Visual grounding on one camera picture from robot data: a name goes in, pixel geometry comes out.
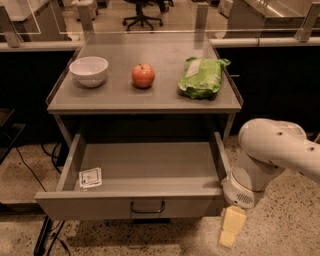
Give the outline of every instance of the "green chip bag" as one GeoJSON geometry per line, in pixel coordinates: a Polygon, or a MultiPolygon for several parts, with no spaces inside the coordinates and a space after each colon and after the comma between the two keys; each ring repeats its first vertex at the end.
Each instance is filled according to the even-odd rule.
{"type": "Polygon", "coordinates": [[[212,97],[221,87],[222,70],[230,65],[227,59],[198,59],[185,61],[185,71],[178,87],[191,99],[212,97]]]}

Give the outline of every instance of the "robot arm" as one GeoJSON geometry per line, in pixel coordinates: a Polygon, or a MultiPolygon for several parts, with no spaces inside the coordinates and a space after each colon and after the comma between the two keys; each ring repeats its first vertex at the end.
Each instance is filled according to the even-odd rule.
{"type": "Polygon", "coordinates": [[[222,181],[226,200],[242,208],[254,207],[268,183],[285,168],[320,183],[320,145],[307,140],[294,124],[253,119],[239,131],[241,155],[222,181]]]}

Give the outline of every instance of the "drawer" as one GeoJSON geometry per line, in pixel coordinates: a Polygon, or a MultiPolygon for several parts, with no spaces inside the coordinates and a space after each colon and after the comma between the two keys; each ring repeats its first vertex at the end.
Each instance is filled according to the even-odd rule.
{"type": "Polygon", "coordinates": [[[180,218],[220,215],[223,143],[92,143],[77,133],[55,192],[36,201],[52,220],[180,218]],[[80,189],[79,171],[100,167],[102,185],[80,189]]]}

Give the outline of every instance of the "white bowl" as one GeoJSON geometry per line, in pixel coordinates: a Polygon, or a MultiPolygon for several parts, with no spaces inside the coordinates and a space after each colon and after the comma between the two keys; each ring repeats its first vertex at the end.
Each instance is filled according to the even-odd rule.
{"type": "Polygon", "coordinates": [[[69,66],[74,80],[87,87],[96,87],[107,77],[108,61],[90,56],[76,59],[69,66]]]}

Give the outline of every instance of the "red apple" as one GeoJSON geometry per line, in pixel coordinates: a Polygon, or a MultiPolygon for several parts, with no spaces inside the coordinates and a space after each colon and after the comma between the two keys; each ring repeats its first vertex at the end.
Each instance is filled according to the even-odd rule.
{"type": "Polygon", "coordinates": [[[153,68],[148,64],[139,64],[132,70],[132,80],[138,88],[148,88],[155,78],[153,68]]]}

